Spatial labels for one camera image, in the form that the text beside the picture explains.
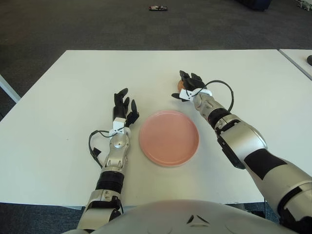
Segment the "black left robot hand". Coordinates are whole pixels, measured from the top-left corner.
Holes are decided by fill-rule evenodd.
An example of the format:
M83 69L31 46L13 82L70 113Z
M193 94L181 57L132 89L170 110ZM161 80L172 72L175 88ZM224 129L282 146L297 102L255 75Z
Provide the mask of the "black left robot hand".
M129 128L139 118L135 100L130 102L129 97L124 99L127 93L128 88L124 88L114 94L113 128L109 131L110 137L116 134L125 134L126 128Z

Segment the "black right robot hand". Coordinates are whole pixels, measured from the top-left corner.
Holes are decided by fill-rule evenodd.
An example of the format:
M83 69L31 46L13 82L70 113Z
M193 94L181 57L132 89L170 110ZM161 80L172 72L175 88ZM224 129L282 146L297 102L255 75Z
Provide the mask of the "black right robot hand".
M189 75L182 70L179 71L179 75L181 80L178 83L178 88L180 89L178 93L171 94L173 98L179 99L182 102L193 102L195 96L199 95L200 93L212 95L211 91L207 89L200 76L194 73Z

